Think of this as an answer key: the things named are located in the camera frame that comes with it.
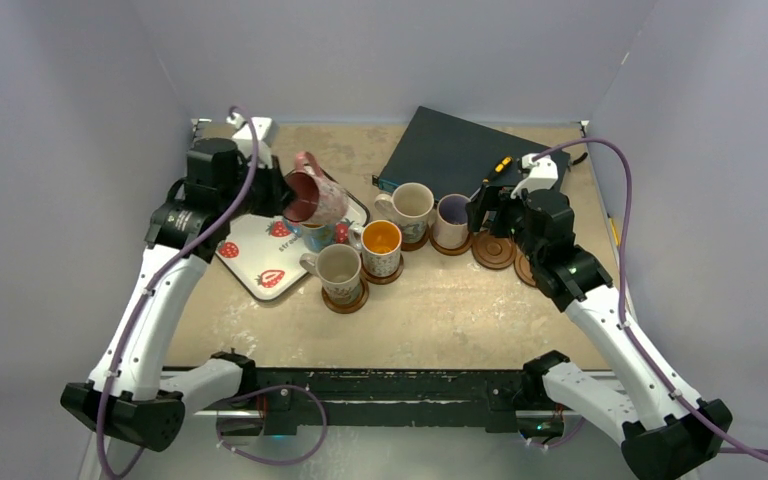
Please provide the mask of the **beige cream mug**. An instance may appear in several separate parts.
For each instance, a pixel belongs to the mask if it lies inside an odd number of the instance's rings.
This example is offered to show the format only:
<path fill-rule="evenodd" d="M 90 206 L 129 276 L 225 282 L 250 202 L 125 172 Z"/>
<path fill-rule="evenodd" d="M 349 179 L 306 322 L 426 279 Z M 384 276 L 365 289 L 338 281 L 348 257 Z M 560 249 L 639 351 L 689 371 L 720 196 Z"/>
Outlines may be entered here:
<path fill-rule="evenodd" d="M 362 264 L 354 247 L 333 244 L 318 253 L 303 253 L 299 265 L 320 279 L 328 298 L 336 305 L 350 305 L 360 295 Z"/>

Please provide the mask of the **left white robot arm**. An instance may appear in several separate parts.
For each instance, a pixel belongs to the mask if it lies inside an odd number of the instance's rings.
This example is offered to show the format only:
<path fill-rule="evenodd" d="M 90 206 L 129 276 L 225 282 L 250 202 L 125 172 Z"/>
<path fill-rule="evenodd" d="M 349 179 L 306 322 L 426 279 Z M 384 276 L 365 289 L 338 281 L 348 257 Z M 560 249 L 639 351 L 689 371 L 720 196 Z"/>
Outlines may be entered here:
<path fill-rule="evenodd" d="M 167 381 L 164 360 L 184 307 L 215 251 L 241 215 L 280 214 L 295 195 L 262 141 L 207 138 L 186 154 L 176 180 L 151 215 L 137 283 L 106 352 L 84 382 L 65 386 L 60 403 L 96 435 L 161 452 L 187 415 L 216 402 L 244 409 L 257 399 L 253 360 L 219 352 Z"/>

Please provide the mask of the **pink inside dark mug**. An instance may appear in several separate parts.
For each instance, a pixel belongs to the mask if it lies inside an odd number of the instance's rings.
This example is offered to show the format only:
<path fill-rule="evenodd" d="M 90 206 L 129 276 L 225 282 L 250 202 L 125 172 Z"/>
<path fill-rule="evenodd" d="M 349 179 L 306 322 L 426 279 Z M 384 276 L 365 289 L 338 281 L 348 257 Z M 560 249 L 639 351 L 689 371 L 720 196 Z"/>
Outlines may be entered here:
<path fill-rule="evenodd" d="M 336 224 L 349 209 L 348 193 L 329 179 L 314 155 L 307 151 L 296 154 L 295 167 L 285 176 L 295 199 L 283 210 L 292 222 L 311 225 Z"/>

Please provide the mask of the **wooden coaster one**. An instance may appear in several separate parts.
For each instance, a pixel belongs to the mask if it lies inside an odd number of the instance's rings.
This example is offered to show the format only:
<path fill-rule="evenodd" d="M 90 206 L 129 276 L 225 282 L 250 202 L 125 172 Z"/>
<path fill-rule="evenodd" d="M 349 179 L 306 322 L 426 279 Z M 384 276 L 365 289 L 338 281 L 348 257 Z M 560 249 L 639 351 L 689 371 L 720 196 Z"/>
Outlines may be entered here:
<path fill-rule="evenodd" d="M 426 227 L 423 234 L 414 242 L 402 242 L 401 248 L 405 252 L 416 251 L 422 248 L 429 240 L 431 228 Z"/>

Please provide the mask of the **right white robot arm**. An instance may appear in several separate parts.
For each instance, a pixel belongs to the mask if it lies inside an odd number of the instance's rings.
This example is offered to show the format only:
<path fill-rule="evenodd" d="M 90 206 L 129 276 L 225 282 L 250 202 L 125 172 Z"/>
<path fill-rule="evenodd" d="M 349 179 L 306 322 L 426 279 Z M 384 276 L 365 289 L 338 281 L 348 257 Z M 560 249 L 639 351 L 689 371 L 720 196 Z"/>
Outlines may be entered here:
<path fill-rule="evenodd" d="M 482 185 L 466 212 L 469 228 L 511 241 L 538 290 L 596 346 L 623 387 L 617 392 L 557 351 L 523 366 L 511 401 L 551 401 L 578 412 L 616 442 L 639 479 L 678 479 L 715 458 L 733 420 L 720 400 L 706 401 L 657 353 L 628 313 L 599 260 L 576 243 L 566 195 Z"/>

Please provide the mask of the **white floral mug orange inside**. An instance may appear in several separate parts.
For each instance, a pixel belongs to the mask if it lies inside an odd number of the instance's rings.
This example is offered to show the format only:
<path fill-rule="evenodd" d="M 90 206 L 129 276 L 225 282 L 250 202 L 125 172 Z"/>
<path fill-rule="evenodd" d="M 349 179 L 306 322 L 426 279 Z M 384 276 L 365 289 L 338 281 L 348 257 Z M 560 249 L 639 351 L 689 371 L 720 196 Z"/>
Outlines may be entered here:
<path fill-rule="evenodd" d="M 348 230 L 349 244 L 360 254 L 365 271 L 376 278 L 396 273 L 401 261 L 402 233 L 388 220 L 376 220 L 368 225 L 352 225 Z"/>

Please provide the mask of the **wooden coaster three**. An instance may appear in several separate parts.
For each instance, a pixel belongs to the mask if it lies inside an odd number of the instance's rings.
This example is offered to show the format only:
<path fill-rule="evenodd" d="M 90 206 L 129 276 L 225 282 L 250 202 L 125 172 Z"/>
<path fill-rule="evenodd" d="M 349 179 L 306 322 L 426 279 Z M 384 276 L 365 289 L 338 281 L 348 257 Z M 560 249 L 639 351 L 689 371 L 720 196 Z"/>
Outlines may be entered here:
<path fill-rule="evenodd" d="M 476 262 L 490 270 L 503 270 L 514 263 L 516 246 L 509 238 L 482 231 L 474 235 L 471 252 Z"/>

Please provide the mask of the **wooden coaster five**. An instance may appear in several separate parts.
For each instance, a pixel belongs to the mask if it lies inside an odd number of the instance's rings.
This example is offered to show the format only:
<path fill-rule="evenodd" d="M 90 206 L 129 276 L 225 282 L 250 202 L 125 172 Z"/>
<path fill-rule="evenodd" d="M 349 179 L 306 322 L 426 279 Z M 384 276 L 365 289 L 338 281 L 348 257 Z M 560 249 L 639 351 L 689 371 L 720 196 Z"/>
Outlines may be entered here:
<path fill-rule="evenodd" d="M 375 284 L 375 285 L 388 285 L 396 280 L 399 279 L 399 277 L 402 275 L 404 270 L 404 256 L 401 255 L 399 259 L 399 263 L 397 265 L 396 270 L 389 276 L 386 277 L 378 277 L 375 275 L 372 275 L 366 268 L 366 265 L 363 264 L 361 266 L 361 275 L 362 277 L 369 283 Z"/>

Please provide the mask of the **wooden coaster six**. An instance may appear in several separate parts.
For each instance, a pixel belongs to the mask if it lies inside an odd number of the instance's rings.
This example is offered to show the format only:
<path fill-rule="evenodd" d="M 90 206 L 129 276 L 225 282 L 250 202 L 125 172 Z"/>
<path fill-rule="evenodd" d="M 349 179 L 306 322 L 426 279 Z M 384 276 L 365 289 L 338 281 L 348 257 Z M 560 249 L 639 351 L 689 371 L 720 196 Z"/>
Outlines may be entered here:
<path fill-rule="evenodd" d="M 321 289 L 321 298 L 324 305 L 331 311 L 338 314 L 351 314 L 360 310 L 369 298 L 369 284 L 365 279 L 360 281 L 359 294 L 355 300 L 349 304 L 337 304 L 327 294 L 324 288 Z"/>

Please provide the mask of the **blue mug orange inside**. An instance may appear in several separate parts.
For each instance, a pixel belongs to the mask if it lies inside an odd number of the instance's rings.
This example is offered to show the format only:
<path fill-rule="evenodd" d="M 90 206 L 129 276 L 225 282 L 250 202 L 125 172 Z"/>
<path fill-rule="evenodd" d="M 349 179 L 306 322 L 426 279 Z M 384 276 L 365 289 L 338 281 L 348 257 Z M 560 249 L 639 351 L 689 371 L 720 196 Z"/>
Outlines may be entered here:
<path fill-rule="evenodd" d="M 324 248 L 336 242 L 335 224 L 302 224 L 283 220 L 284 225 L 302 240 L 304 246 L 311 252 L 321 252 Z"/>

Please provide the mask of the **wooden coaster two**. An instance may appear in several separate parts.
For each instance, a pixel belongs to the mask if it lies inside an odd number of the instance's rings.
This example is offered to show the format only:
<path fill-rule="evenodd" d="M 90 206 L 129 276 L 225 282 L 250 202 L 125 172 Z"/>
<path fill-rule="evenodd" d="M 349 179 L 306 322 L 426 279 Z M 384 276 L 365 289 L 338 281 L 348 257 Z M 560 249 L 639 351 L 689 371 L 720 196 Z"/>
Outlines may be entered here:
<path fill-rule="evenodd" d="M 459 256 L 459 255 L 462 255 L 462 254 L 464 254 L 465 252 L 467 252 L 468 250 L 471 249 L 472 243 L 473 243 L 473 237 L 474 237 L 473 233 L 472 232 L 468 232 L 464 242 L 460 246 L 458 246 L 456 248 L 446 248 L 446 247 L 440 245 L 436 241 L 434 236 L 431 236 L 429 241 L 431 242 L 432 247 L 438 253 L 440 253 L 442 255 L 446 255 L 446 256 Z"/>

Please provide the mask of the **cream white mug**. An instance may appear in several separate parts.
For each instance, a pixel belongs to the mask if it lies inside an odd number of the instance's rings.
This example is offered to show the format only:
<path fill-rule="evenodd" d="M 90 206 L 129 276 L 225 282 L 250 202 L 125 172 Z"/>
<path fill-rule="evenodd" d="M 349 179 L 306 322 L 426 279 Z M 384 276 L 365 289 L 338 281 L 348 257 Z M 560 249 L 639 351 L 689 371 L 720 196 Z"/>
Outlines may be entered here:
<path fill-rule="evenodd" d="M 415 182 L 402 184 L 392 194 L 381 193 L 374 200 L 378 212 L 399 227 L 405 244 L 424 238 L 434 205 L 432 191 Z"/>

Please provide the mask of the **wooden coaster four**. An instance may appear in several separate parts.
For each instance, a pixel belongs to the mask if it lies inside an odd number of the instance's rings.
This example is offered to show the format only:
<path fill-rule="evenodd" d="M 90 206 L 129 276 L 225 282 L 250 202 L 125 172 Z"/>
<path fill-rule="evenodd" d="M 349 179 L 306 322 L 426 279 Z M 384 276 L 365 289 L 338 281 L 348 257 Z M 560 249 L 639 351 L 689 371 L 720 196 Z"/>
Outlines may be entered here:
<path fill-rule="evenodd" d="M 537 287 L 537 283 L 531 272 L 529 261 L 522 252 L 517 252 L 513 266 L 514 271 L 521 282 L 533 288 Z"/>

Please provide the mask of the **purple inside pink mug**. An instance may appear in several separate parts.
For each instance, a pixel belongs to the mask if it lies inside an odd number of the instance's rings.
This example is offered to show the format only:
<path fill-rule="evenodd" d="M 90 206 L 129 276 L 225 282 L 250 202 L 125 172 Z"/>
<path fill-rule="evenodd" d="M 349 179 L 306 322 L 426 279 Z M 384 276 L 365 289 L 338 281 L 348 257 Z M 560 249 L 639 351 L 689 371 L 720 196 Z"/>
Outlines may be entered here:
<path fill-rule="evenodd" d="M 449 194 L 440 199 L 436 208 L 437 218 L 432 225 L 432 236 L 446 248 L 456 248 L 470 232 L 467 227 L 466 205 L 470 198 L 461 194 Z"/>

